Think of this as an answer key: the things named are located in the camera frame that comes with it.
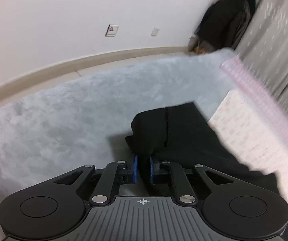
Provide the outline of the black pants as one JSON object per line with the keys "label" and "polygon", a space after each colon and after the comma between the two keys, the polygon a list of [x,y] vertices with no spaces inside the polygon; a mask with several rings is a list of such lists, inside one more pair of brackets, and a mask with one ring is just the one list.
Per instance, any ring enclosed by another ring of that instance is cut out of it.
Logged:
{"label": "black pants", "polygon": [[220,142],[193,102],[138,113],[125,141],[137,156],[205,165],[229,176],[278,193],[277,177],[252,171]]}

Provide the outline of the cherry print white bed sheet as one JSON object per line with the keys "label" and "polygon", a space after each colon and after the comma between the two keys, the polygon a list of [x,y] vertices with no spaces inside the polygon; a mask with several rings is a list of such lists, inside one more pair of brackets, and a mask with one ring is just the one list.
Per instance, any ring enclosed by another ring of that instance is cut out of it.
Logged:
{"label": "cherry print white bed sheet", "polygon": [[279,192],[288,202],[288,147],[247,96],[229,91],[209,125],[239,162],[265,175],[275,173]]}

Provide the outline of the pink striped knit blanket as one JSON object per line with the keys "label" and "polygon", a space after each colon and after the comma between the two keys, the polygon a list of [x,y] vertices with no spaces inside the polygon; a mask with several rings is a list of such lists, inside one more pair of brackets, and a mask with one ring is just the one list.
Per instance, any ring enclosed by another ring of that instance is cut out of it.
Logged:
{"label": "pink striped knit blanket", "polygon": [[288,118],[261,83],[244,69],[239,57],[225,61],[220,68],[253,100],[288,146]]}

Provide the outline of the grey star pattern curtain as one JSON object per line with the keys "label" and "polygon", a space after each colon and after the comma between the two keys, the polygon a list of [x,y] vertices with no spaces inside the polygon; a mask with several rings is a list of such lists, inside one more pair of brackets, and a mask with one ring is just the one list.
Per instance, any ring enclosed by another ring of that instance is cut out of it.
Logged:
{"label": "grey star pattern curtain", "polygon": [[288,116],[288,0],[256,0],[236,51]]}

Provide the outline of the white wall switch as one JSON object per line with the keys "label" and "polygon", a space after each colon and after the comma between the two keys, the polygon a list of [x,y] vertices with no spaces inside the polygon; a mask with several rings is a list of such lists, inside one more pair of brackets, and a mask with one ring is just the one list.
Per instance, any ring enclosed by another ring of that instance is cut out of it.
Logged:
{"label": "white wall switch", "polygon": [[152,33],[151,33],[151,36],[152,36],[152,37],[156,37],[156,36],[158,35],[159,31],[160,31],[159,28],[154,28],[153,31],[152,31]]}

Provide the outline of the white wall socket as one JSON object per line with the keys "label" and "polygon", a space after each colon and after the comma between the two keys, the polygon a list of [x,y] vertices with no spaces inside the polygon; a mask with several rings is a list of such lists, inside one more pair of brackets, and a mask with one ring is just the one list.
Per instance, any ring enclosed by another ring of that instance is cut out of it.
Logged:
{"label": "white wall socket", "polygon": [[111,25],[109,24],[105,37],[115,37],[119,29],[119,25]]}

